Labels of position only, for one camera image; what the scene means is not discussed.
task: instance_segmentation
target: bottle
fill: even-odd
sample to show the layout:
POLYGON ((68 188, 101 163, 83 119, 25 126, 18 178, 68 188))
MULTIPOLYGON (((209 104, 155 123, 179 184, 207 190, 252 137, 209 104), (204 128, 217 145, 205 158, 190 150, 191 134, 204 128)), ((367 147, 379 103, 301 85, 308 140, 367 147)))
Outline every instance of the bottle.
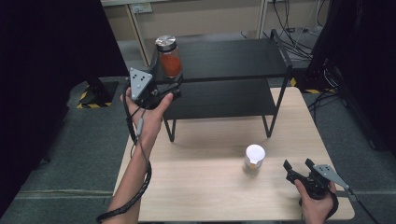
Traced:
POLYGON ((174 78, 180 75, 182 68, 176 38, 172 35, 162 35, 157 38, 155 45, 165 76, 174 78))

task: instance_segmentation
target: white desk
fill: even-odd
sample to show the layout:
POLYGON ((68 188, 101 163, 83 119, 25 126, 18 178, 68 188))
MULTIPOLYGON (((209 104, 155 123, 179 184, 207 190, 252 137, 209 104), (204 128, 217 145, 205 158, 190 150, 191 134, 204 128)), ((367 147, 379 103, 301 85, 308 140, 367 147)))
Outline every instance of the white desk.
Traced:
MULTIPOLYGON (((279 89, 273 89, 277 95, 279 89)), ((129 161, 128 142, 116 188, 129 161)), ((151 153, 151 183, 143 196, 140 221, 295 220, 300 195, 288 180, 283 162, 307 175, 306 158, 332 164, 298 89, 287 88, 271 138, 261 117, 177 121, 169 142, 163 127, 151 153), (242 169, 248 145, 266 149, 259 174, 242 169)), ((351 219, 348 198, 339 197, 332 219, 351 219)))

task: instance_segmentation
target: floor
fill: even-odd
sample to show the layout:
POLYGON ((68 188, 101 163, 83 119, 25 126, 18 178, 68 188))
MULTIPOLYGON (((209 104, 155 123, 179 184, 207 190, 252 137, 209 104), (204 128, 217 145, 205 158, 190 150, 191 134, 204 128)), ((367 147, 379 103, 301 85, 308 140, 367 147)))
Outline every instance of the floor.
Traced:
MULTIPOLYGON (((298 39, 300 43, 312 48, 317 31, 316 27, 312 30, 297 29, 291 35, 293 39, 298 39)), ((189 36, 179 38, 178 41, 216 41, 224 38, 245 37, 242 32, 189 36)), ((143 66, 135 42, 120 42, 119 45, 128 67, 143 66)), ((302 55, 291 53, 290 57, 297 68, 304 68, 309 63, 302 55)), ((127 83, 124 77, 109 77, 103 81, 119 82, 116 95, 121 95, 127 83)), ((274 82, 271 85, 278 86, 279 83, 274 82)), ((85 87, 86 84, 81 83, 70 93, 70 110, 63 129, 49 152, 50 162, 43 162, 31 173, 21 192, 0 219, 0 224, 93 223, 96 216, 106 210, 118 175, 128 131, 118 98, 113 100, 110 107, 77 109, 78 100, 85 87)), ((307 106, 312 105, 319 96, 319 93, 303 94, 307 106)), ((354 114, 338 95, 319 101, 315 110, 312 106, 310 108, 338 173, 380 223, 394 223, 395 157, 390 152, 371 149, 354 114)), ((329 223, 374 223, 356 198, 351 197, 351 202, 355 209, 353 219, 329 223)))

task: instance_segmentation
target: orange contents in jar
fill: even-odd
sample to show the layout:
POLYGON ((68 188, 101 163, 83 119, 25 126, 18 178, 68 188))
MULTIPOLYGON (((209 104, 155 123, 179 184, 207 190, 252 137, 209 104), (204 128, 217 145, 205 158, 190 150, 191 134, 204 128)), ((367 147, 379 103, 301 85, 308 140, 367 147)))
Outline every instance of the orange contents in jar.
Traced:
POLYGON ((167 77, 177 77, 181 72, 181 61, 170 54, 160 55, 161 65, 167 77))

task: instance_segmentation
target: hand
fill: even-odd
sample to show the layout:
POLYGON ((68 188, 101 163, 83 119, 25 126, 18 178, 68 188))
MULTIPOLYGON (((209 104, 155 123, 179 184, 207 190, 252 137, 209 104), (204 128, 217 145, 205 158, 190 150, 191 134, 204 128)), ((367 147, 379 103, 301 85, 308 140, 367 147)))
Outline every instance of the hand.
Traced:
MULTIPOLYGON (((143 130, 139 141, 141 141, 144 149, 149 150, 148 153, 150 153, 150 149, 154 146, 157 135, 160 132, 163 112, 169 107, 172 100, 173 94, 169 93, 155 109, 147 110, 144 114, 143 130)), ((126 104, 128 105, 128 110, 131 115, 139 108, 139 106, 131 100, 131 88, 128 88, 126 91, 126 104)), ((135 126, 137 126, 144 110, 144 108, 140 108, 132 117, 135 126)))
MULTIPOLYGON (((326 216, 329 214, 330 210, 332 210, 332 196, 328 192, 325 197, 321 200, 315 200, 309 197, 306 192, 305 186, 303 183, 296 179, 294 184, 299 191, 303 204, 303 215, 306 224, 323 224, 326 220, 326 216)), ((329 183, 330 191, 335 193, 335 185, 334 182, 329 183)))

